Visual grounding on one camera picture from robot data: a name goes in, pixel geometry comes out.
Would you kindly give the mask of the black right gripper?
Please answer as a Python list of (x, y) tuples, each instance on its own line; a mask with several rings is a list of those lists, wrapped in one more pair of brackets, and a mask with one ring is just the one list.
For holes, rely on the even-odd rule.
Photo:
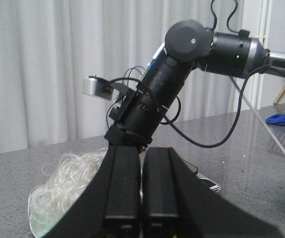
[(108, 129), (104, 138), (109, 145), (135, 147), (138, 151), (145, 151), (152, 142), (152, 138), (143, 137), (130, 130), (122, 130), (115, 125)]

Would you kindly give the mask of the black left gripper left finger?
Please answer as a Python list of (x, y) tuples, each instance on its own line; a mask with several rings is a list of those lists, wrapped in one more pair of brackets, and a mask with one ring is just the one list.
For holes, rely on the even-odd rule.
[(45, 237), (139, 237), (140, 176), (137, 149), (110, 146), (92, 181)]

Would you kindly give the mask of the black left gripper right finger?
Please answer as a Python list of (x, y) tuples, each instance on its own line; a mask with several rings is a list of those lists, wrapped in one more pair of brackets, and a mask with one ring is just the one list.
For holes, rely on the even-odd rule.
[(282, 238), (281, 231), (212, 192), (172, 148), (143, 166), (145, 238)]

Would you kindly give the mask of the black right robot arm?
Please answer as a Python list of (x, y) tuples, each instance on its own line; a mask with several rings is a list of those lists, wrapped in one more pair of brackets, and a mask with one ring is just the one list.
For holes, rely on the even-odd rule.
[(105, 135), (109, 144), (144, 150), (194, 69), (244, 80), (256, 73), (285, 77), (285, 53), (264, 49), (248, 31), (234, 35), (195, 20), (176, 23), (136, 90), (126, 89), (121, 106), (111, 111), (114, 122)]

